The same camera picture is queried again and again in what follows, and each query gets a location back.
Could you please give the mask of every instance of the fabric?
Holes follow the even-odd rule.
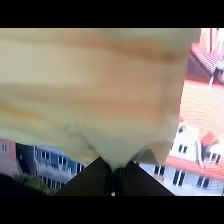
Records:
[[[114,170],[163,163],[198,28],[0,29],[0,135]]]

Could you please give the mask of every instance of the tree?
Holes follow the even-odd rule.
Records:
[[[35,175],[29,175],[27,173],[16,174],[13,176],[13,179],[48,195],[56,192],[55,189],[49,188],[46,184],[42,183],[40,178]]]

